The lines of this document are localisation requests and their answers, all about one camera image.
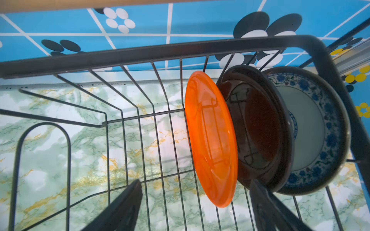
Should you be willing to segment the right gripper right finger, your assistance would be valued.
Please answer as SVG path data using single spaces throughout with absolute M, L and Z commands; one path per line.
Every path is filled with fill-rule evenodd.
M 311 230 L 258 180 L 251 181 L 250 196 L 258 231 Z

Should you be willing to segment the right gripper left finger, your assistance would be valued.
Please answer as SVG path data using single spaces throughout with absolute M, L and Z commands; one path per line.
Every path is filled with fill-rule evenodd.
M 103 210 L 84 231 L 133 231 L 143 198 L 139 180 L 128 187 Z

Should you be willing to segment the black plate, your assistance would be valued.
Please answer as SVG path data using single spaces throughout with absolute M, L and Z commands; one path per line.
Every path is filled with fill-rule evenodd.
M 288 109 L 274 84 L 248 65 L 229 68 L 217 81 L 233 121 L 238 181 L 250 188 L 259 180 L 277 192 L 291 173 L 293 131 Z

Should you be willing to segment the orange plate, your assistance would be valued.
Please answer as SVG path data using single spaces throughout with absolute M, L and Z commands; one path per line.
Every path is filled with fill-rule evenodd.
M 232 201 L 238 177 L 238 150 L 226 102 L 204 72 L 187 84 L 185 114 L 196 174 L 209 200 L 218 208 Z

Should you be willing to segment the black wire dish rack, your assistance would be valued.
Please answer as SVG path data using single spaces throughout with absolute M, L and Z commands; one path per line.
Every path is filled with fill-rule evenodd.
M 80 231 L 135 179 L 143 186 L 138 231 L 256 230 L 248 190 L 216 208 L 192 164 L 182 111 L 187 77 L 150 70 L 151 81 L 1 82 L 1 230 L 9 229 L 16 146 L 25 137 L 16 231 Z

